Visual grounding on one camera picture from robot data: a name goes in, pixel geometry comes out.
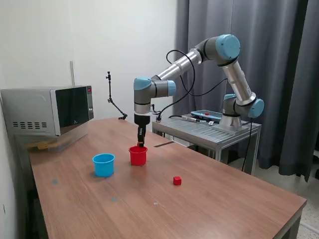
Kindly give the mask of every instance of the red cup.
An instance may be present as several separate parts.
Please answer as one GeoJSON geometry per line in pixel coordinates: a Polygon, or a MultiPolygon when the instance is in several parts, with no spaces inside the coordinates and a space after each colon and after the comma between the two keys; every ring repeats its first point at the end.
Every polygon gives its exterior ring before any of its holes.
{"type": "Polygon", "coordinates": [[[133,146],[129,148],[131,154],[131,165],[142,166],[146,164],[146,152],[148,148],[133,146]]]}

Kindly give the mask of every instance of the blue joint cap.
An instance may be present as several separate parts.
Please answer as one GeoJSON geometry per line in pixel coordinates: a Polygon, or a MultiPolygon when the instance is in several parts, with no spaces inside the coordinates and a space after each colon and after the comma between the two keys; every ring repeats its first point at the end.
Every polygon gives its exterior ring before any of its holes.
{"type": "Polygon", "coordinates": [[[152,81],[149,77],[138,77],[134,80],[134,90],[140,91],[146,89],[152,84],[152,81]]]}
{"type": "Polygon", "coordinates": [[[235,94],[226,94],[226,95],[224,95],[224,100],[229,99],[229,98],[234,98],[234,97],[236,97],[235,94]]]}
{"type": "Polygon", "coordinates": [[[176,84],[174,81],[167,81],[168,96],[173,96],[176,92],[176,84]]]}
{"type": "Polygon", "coordinates": [[[249,118],[257,118],[264,111],[265,103],[262,99],[257,99],[253,105],[251,106],[248,117],[249,118]]]}
{"type": "Polygon", "coordinates": [[[240,42],[231,34],[220,35],[215,42],[219,56],[224,60],[232,60],[239,55],[240,42]]]}

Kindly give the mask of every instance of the red cube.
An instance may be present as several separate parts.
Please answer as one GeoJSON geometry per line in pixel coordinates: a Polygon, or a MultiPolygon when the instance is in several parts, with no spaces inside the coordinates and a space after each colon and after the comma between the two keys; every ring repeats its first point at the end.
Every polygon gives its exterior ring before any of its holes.
{"type": "Polygon", "coordinates": [[[178,186],[181,184],[181,178],[179,176],[173,178],[173,184],[178,186]]]}

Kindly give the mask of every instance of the floor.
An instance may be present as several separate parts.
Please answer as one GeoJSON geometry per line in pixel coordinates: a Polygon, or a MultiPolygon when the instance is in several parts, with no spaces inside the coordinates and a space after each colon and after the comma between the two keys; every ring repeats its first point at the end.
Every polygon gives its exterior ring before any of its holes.
{"type": "MultiPolygon", "coordinates": [[[[232,162],[230,165],[241,168],[242,159],[232,162]]],[[[303,176],[297,177],[283,176],[278,173],[278,167],[273,166],[267,170],[256,168],[255,176],[269,182],[273,185],[293,192],[301,197],[307,198],[307,205],[302,214],[302,221],[319,230],[319,180],[314,178],[315,171],[319,168],[319,162],[315,162],[312,168],[312,177],[308,183],[303,176]]],[[[299,227],[298,239],[319,239],[319,235],[313,233],[303,226],[299,227]]]]}

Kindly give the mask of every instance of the gray curtain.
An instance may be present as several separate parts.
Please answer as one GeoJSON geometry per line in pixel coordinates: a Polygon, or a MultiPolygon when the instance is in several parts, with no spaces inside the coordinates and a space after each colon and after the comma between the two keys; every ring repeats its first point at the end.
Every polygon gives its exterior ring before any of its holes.
{"type": "MultiPolygon", "coordinates": [[[[179,0],[177,48],[184,52],[202,40],[234,34],[241,43],[239,63],[252,91],[265,101],[259,165],[279,166],[283,175],[308,180],[319,122],[318,0],[179,0]]],[[[190,87],[192,73],[184,75],[190,87]]],[[[214,62],[196,67],[193,93],[225,78],[214,62]]],[[[179,99],[185,90],[176,80],[179,99]]],[[[193,110],[221,111],[229,85],[203,97],[188,95],[174,106],[181,115],[193,110]]]]}

